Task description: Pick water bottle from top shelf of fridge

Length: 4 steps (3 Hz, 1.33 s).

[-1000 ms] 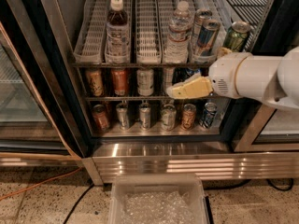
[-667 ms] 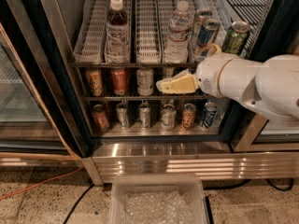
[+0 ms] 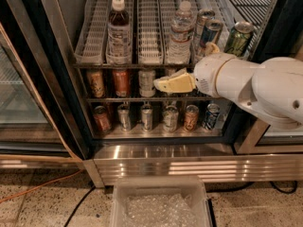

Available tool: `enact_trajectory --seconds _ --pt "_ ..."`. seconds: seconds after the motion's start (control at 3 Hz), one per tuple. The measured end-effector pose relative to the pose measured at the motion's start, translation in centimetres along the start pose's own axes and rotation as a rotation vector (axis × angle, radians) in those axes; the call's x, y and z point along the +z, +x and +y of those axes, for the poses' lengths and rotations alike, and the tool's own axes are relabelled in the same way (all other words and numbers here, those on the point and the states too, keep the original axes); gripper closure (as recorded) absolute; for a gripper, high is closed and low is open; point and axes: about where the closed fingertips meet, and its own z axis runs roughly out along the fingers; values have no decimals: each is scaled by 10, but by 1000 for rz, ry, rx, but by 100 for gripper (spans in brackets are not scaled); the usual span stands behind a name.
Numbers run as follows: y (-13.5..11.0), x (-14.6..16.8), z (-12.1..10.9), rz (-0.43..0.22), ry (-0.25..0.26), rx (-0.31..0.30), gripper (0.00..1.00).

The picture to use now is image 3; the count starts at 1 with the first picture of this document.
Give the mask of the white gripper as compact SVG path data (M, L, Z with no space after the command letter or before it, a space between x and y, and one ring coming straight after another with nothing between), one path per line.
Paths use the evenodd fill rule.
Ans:
M219 71L228 61L235 59L234 55L219 52L220 48L216 44L207 42L205 57L196 63L194 76L183 68L171 76L155 79L154 87L168 94L190 93L197 87L205 95L219 97L216 89Z

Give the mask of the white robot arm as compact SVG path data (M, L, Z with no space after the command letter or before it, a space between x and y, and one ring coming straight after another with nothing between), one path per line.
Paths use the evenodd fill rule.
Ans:
M277 57L261 64L223 53L214 43L189 73L176 73L153 81L165 93L195 89L214 98L226 98L267 124L292 130L303 124L303 61Z

